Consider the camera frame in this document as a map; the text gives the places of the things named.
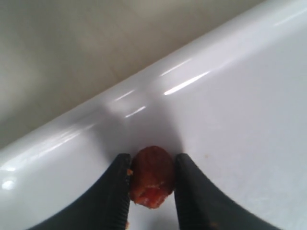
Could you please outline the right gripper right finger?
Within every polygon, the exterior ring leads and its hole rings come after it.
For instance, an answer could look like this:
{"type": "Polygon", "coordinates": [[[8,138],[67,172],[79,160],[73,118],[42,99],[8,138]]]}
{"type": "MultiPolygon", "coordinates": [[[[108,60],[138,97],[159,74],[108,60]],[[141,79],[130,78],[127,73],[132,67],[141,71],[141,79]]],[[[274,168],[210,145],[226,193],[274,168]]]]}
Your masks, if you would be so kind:
{"type": "Polygon", "coordinates": [[[175,203],[181,230],[269,230],[271,225],[245,210],[198,168],[189,155],[175,158],[175,203]]]}

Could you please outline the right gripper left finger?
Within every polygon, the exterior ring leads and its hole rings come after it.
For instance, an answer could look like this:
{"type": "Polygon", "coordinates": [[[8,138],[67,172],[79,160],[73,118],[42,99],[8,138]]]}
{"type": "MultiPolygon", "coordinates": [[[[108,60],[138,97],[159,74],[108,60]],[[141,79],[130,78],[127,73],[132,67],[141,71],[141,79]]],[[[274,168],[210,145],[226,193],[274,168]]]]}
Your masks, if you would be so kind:
{"type": "Polygon", "coordinates": [[[103,175],[72,204],[32,230],[124,230],[130,206],[131,156],[117,155],[103,175]]]}

